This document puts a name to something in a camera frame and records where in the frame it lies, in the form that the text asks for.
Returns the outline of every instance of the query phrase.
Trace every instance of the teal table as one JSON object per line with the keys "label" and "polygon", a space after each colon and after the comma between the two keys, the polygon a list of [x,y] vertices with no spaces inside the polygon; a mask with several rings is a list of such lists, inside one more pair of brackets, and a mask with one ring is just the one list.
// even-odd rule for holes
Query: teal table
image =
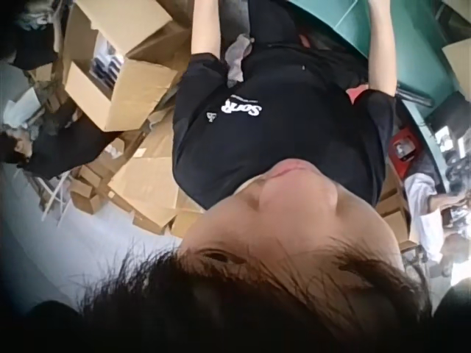
{"label": "teal table", "polygon": [[[371,34],[367,0],[291,0],[331,27],[368,57]],[[442,48],[447,45],[432,11],[431,0],[392,0],[400,84],[435,101],[434,108],[405,102],[434,156],[445,182],[446,163],[426,126],[427,117],[457,90],[456,79]]]}

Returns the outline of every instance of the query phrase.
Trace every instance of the eye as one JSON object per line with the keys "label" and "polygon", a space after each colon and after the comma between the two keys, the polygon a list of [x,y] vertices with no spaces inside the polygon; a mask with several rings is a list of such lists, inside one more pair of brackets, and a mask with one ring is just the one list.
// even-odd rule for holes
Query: eye
{"label": "eye", "polygon": [[235,265],[241,265],[246,262],[243,258],[239,256],[235,256],[234,254],[229,254],[220,250],[205,250],[203,252],[200,252],[200,254],[208,259],[217,261],[219,263],[232,263]]}

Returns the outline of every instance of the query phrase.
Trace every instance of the white shirt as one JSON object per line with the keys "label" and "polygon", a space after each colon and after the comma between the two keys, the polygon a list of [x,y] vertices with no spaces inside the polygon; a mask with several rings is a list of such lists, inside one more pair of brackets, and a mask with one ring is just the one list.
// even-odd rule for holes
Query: white shirt
{"label": "white shirt", "polygon": [[430,260],[440,262],[445,243],[443,220],[440,210],[428,213],[428,199],[436,195],[434,180],[428,175],[417,173],[404,182],[411,212],[412,226],[419,235],[420,244]]}

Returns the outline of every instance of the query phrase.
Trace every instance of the person in white shirt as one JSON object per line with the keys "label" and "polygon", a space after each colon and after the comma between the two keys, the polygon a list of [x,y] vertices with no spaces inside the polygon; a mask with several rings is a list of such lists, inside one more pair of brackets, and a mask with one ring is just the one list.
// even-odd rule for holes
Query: person in white shirt
{"label": "person in white shirt", "polygon": [[442,212],[451,207],[464,206],[469,202],[469,194],[466,191],[456,195],[439,194],[436,184],[436,172],[430,157],[426,154],[419,156],[404,182],[411,226],[417,231],[428,258],[440,263],[445,239],[456,234],[455,229],[444,227]]}

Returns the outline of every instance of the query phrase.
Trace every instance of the lips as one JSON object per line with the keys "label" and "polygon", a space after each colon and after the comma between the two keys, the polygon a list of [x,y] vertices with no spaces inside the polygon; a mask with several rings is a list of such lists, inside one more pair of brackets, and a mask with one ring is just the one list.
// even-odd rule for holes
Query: lips
{"label": "lips", "polygon": [[284,160],[265,174],[265,179],[281,177],[292,171],[310,171],[319,174],[319,169],[305,160]]}

